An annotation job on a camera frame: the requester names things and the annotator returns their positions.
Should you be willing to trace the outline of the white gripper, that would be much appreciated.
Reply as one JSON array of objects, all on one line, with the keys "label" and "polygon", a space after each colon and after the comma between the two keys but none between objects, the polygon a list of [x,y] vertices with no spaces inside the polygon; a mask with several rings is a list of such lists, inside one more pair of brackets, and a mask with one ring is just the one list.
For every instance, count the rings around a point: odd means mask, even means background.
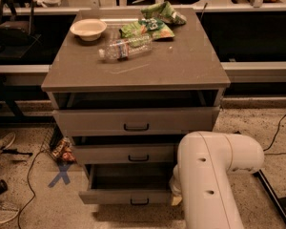
[{"label": "white gripper", "polygon": [[178,173],[178,167],[175,166],[173,169],[173,175],[170,179],[170,188],[174,196],[172,196],[171,200],[171,205],[172,206],[177,206],[181,203],[182,201],[182,196],[181,196],[181,185],[179,181],[179,173]]}]

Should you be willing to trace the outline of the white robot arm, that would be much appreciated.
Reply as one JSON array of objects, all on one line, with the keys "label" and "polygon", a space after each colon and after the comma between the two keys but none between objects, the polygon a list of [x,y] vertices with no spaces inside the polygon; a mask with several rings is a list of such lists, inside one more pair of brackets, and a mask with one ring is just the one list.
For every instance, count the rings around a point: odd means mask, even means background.
[{"label": "white robot arm", "polygon": [[244,229],[228,175],[253,174],[263,162],[261,145],[249,136],[185,135],[170,187],[175,198],[182,198],[187,229]]}]

